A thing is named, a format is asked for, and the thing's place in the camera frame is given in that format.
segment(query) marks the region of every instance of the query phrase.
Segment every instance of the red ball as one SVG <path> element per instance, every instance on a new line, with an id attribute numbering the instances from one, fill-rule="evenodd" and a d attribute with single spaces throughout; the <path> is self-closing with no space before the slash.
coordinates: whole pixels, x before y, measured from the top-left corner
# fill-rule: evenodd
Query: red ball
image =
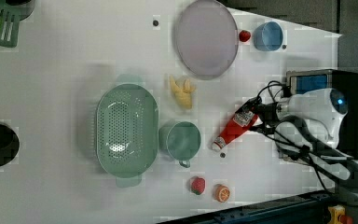
<path id="1" fill-rule="evenodd" d="M 251 33 L 249 31 L 241 31 L 240 32 L 240 41 L 246 42 L 251 38 Z"/>

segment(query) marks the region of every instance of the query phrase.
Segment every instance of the ketchup bottle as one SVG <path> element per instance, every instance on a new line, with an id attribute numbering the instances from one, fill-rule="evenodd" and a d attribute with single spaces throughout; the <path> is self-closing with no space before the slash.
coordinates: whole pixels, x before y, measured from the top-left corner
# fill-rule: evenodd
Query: ketchup bottle
<path id="1" fill-rule="evenodd" d="M 256 101 L 257 99 L 255 98 L 249 100 L 235 112 L 226 128 L 213 141 L 213 150 L 220 151 L 234 139 L 246 133 L 255 124 L 258 116 L 251 111 L 251 107 L 256 104 Z"/>

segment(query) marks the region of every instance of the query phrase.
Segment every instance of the white robot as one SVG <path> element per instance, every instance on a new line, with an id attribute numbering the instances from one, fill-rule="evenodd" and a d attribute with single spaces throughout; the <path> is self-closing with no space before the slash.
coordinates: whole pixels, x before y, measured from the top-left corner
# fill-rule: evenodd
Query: white robot
<path id="1" fill-rule="evenodd" d="M 262 105 L 257 96 L 244 106 L 263 121 L 252 131 L 267 137 L 273 134 L 278 150 L 307 162 L 358 198 L 358 161 L 337 150 L 341 122 L 348 113 L 340 91 L 309 91 L 269 105 Z M 339 172 L 331 172 L 331 165 L 338 166 Z"/>

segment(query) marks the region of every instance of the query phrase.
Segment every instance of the teal mug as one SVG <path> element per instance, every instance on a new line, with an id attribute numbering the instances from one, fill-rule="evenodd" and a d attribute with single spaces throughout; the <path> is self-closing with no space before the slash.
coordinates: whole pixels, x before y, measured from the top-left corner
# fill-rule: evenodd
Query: teal mug
<path id="1" fill-rule="evenodd" d="M 162 149 L 185 168 L 190 167 L 190 159 L 200 149 L 201 134 L 197 126 L 191 122 L 170 121 L 159 129 L 159 141 Z"/>

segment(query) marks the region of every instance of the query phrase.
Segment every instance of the orange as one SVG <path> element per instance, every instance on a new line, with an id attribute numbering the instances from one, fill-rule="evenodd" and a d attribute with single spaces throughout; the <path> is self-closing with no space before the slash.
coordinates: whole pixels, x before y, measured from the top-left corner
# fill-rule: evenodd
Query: orange
<path id="1" fill-rule="evenodd" d="M 220 203 L 225 203 L 229 198 L 229 194 L 230 194 L 230 192 L 229 192 L 228 187 L 226 187 L 224 185 L 219 185 L 219 187 L 217 188 L 217 190 L 214 194 L 214 197 Z"/>

